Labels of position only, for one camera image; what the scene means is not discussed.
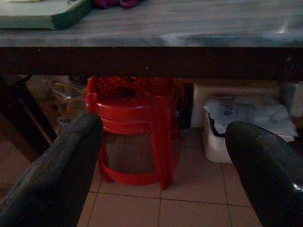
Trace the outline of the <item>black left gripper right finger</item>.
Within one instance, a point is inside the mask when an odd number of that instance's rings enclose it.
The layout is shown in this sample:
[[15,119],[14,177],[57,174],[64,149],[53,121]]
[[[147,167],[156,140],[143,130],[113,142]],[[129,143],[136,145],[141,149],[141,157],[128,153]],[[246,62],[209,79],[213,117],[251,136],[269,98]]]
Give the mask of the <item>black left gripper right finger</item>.
[[254,124],[232,122],[228,154],[264,227],[303,225],[303,157],[280,136]]

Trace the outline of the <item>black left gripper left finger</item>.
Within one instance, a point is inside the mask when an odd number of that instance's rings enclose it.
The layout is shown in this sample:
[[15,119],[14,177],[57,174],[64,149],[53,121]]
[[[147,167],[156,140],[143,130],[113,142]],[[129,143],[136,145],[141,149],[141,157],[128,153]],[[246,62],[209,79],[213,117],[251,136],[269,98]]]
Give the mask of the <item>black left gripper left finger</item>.
[[94,113],[73,119],[22,174],[0,204],[3,227],[75,227],[101,148],[103,123]]

